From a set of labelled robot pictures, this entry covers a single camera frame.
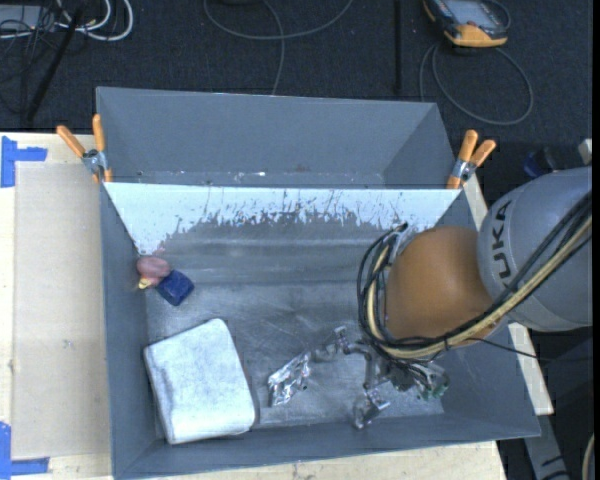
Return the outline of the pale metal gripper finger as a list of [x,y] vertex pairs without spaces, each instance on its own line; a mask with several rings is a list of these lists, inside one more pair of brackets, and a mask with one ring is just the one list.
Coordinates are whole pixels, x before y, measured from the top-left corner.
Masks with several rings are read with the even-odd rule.
[[313,361],[316,363],[329,363],[337,360],[341,355],[348,355],[350,342],[346,326],[336,327],[329,336],[322,340],[313,349]]
[[391,402],[380,387],[364,389],[353,403],[353,426],[358,430],[364,429],[390,405]]

